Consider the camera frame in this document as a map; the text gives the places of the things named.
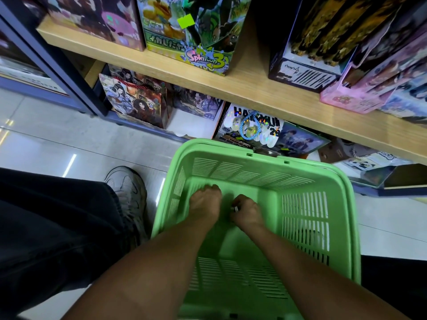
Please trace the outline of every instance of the black pants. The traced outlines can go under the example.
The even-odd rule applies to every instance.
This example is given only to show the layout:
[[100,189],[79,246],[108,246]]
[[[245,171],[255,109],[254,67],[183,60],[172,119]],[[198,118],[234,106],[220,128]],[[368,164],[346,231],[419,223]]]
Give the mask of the black pants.
[[[0,168],[0,316],[88,286],[131,240],[108,185]],[[425,261],[362,256],[362,285],[412,319],[426,305],[426,271]]]

